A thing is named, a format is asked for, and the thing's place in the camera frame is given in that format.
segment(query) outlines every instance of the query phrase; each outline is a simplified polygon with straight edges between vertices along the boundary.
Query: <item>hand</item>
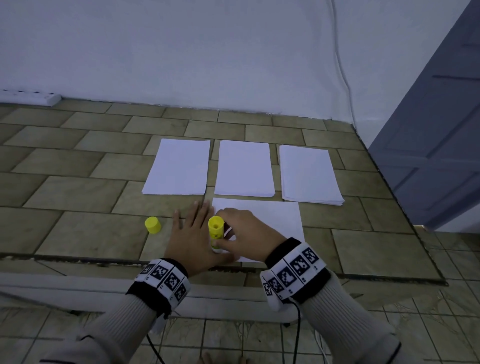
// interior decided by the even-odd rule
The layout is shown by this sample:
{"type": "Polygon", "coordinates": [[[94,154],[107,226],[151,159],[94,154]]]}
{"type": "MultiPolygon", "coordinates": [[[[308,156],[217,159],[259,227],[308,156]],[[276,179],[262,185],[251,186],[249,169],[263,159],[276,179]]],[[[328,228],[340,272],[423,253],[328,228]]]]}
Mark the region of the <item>hand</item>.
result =
{"type": "Polygon", "coordinates": [[[234,255],[264,262],[270,253],[286,240],[285,236],[261,222],[249,210],[225,208],[216,214],[226,225],[232,227],[225,240],[218,239],[216,244],[234,255]],[[233,235],[237,239],[228,241],[233,235]]]}
{"type": "Polygon", "coordinates": [[[182,264],[189,277],[234,260],[232,254],[214,253],[210,246],[208,219],[213,216],[213,208],[209,201],[206,200],[200,211],[197,211],[198,201],[195,201],[190,207],[183,228],[180,227],[180,213],[175,211],[172,235],[164,254],[164,258],[175,259],[182,264]]]}

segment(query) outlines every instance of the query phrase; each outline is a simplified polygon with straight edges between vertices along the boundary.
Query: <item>yellow cap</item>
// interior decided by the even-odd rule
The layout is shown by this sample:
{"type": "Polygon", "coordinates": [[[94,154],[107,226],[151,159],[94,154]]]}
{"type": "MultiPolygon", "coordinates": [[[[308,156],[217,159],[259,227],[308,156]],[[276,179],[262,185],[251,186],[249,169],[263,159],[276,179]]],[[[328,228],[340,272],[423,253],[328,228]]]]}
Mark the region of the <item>yellow cap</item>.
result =
{"type": "Polygon", "coordinates": [[[160,221],[158,221],[155,216],[150,216],[147,220],[145,220],[145,227],[150,234],[156,234],[162,230],[162,225],[160,225],[160,221]]]}
{"type": "Polygon", "coordinates": [[[224,221],[220,216],[212,216],[208,220],[208,231],[212,239],[223,239],[224,221]]]}

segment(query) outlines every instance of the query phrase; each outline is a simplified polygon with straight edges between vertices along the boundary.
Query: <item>sheet of paper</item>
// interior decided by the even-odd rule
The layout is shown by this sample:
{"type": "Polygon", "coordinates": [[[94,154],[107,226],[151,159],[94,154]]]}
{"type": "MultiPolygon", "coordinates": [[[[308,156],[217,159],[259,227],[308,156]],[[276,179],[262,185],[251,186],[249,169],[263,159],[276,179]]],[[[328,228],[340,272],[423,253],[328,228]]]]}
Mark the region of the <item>sheet of paper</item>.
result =
{"type": "Polygon", "coordinates": [[[143,194],[204,194],[209,140],[162,139],[143,194]]]}
{"type": "Polygon", "coordinates": [[[259,197],[275,195],[268,143],[222,140],[215,194],[259,197]]]}
{"type": "MultiPolygon", "coordinates": [[[[215,212],[226,207],[250,210],[259,220],[277,230],[283,236],[305,242],[298,202],[234,200],[214,198],[212,206],[215,212]]],[[[238,262],[255,262],[241,257],[238,262]]]]}
{"type": "Polygon", "coordinates": [[[342,205],[328,150],[280,146],[284,200],[342,205]]]}

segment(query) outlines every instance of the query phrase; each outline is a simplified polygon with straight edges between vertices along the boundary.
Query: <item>door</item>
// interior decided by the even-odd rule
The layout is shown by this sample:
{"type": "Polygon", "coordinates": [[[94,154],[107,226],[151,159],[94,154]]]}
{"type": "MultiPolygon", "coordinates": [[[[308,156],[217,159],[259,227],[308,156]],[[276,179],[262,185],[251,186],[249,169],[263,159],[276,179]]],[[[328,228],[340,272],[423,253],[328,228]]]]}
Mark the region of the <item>door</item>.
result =
{"type": "Polygon", "coordinates": [[[413,224],[480,201],[480,0],[472,0],[369,148],[413,224]]]}

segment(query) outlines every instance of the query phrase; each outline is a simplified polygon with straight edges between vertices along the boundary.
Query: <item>right hand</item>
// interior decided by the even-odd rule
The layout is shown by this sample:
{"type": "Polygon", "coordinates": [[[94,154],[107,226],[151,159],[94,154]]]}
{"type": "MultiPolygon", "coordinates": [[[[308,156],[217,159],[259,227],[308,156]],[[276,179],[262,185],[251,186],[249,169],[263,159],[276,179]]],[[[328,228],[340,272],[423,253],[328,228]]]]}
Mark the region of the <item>right hand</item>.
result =
{"type": "Polygon", "coordinates": [[[225,239],[218,239],[215,243],[234,255],[264,262],[270,253],[286,240],[285,236],[261,222],[249,210],[224,208],[217,211],[216,215],[232,230],[225,239]],[[233,235],[237,239],[229,241],[233,235]]]}

